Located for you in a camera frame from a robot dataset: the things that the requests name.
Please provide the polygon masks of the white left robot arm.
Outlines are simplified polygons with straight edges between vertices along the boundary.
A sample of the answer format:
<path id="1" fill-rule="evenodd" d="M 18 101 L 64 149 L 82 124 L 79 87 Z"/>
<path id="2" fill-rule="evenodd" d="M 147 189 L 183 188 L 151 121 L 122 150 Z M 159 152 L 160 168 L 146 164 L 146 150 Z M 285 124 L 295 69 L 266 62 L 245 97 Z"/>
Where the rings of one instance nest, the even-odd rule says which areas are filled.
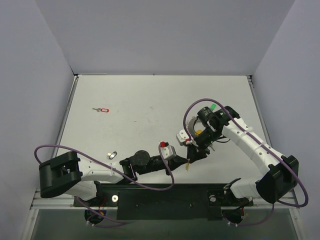
<path id="1" fill-rule="evenodd" d="M 69 151 L 39 165 L 40 196 L 48 199 L 69 194 L 97 206 L 103 200 L 99 182 L 130 184 L 137 181 L 139 175 L 161 170 L 169 175 L 187 162 L 186 158 L 168 147 L 156 156 L 139 150 L 133 156 L 110 165 L 80 158 L 75 151 Z"/>

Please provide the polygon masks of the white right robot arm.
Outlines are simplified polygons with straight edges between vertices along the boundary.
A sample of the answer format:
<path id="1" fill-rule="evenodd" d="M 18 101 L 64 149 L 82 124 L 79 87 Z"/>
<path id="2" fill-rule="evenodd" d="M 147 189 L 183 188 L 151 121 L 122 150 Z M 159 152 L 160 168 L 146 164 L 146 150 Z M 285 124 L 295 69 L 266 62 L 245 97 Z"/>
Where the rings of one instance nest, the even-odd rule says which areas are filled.
<path id="1" fill-rule="evenodd" d="M 299 161 L 294 156 L 286 157 L 266 144 L 255 134 L 230 106 L 212 111 L 203 107 L 186 125 L 196 149 L 207 155 L 209 146 L 221 137 L 237 145 L 256 165 L 262 178 L 237 178 L 224 187 L 224 201 L 236 204 L 242 198 L 261 197 L 274 204 L 297 184 Z"/>

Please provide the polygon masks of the steel keyring disc with rings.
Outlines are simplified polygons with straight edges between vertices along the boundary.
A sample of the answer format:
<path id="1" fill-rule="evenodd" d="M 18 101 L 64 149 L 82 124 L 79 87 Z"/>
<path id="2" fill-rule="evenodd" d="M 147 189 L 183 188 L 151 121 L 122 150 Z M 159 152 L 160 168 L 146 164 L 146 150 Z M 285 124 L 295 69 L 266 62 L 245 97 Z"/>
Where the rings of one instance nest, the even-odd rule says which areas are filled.
<path id="1" fill-rule="evenodd" d="M 198 135 L 196 135 L 196 131 L 195 130 L 195 126 L 197 123 L 200 123 L 199 119 L 197 116 L 192 117 L 191 120 L 186 122 L 186 128 L 187 128 L 187 132 L 192 136 L 192 137 L 197 137 Z"/>

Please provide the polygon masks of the green tag key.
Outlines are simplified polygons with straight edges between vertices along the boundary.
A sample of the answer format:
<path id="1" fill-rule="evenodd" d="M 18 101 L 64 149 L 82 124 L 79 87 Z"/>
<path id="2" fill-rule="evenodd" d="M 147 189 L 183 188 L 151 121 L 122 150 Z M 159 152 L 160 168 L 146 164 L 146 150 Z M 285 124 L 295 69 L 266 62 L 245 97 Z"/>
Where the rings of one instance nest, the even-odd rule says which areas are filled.
<path id="1" fill-rule="evenodd" d="M 212 104 L 210 109 L 213 111 L 214 109 L 216 108 L 216 105 L 215 104 Z"/>

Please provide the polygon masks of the black tag key loose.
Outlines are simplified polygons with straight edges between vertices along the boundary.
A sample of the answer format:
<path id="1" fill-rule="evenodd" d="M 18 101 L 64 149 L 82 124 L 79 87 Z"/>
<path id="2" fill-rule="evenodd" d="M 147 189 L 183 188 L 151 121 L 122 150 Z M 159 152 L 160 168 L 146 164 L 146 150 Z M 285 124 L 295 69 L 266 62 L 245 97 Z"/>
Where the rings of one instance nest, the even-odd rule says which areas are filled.
<path id="1" fill-rule="evenodd" d="M 107 153 L 106 158 L 108 160 L 113 160 L 117 156 L 117 154 L 118 154 L 117 151 L 109 152 Z"/>

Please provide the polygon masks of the red tag key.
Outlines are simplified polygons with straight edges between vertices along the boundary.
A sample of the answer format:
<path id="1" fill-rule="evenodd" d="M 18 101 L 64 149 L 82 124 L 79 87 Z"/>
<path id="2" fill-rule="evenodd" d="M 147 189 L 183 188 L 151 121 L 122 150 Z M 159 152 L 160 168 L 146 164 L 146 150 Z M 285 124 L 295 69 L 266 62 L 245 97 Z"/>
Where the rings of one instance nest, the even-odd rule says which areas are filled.
<path id="1" fill-rule="evenodd" d="M 108 113 L 110 111 L 108 108 L 92 108 L 92 110 L 101 113 Z"/>

